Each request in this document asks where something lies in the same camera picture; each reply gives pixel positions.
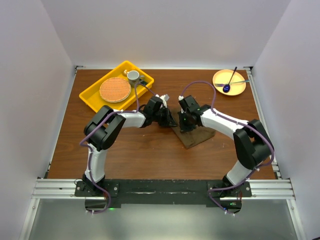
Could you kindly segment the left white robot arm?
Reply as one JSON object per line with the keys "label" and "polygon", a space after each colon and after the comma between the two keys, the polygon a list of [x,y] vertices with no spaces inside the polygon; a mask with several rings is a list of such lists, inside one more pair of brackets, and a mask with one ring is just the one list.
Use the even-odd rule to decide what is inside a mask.
{"label": "left white robot arm", "polygon": [[176,127],[167,101],[169,95],[152,96],[137,110],[116,110],[104,105],[84,128],[85,138],[80,142],[88,148],[87,167],[82,181],[86,191],[99,196],[104,191],[105,162],[108,149],[115,143],[123,128],[145,128],[153,122],[161,127]]}

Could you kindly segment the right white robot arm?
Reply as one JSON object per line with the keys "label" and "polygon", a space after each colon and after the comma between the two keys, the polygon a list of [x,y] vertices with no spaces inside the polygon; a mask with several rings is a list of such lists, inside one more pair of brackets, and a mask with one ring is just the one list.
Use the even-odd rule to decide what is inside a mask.
{"label": "right white robot arm", "polygon": [[219,112],[210,105],[200,106],[191,96],[179,96],[178,112],[180,130],[190,132],[196,127],[216,130],[234,141],[237,162],[223,177],[222,185],[210,191],[223,191],[233,197],[240,190],[241,185],[259,168],[266,166],[264,161],[275,157],[275,149],[262,123],[240,120]]}

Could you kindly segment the brown cloth napkin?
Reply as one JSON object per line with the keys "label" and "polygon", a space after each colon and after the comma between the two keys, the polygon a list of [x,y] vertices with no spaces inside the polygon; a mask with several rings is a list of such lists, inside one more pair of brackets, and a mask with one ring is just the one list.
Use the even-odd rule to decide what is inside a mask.
{"label": "brown cloth napkin", "polygon": [[171,129],[186,149],[195,147],[216,135],[216,130],[203,126],[199,126],[189,132],[181,132],[178,126],[171,127]]}

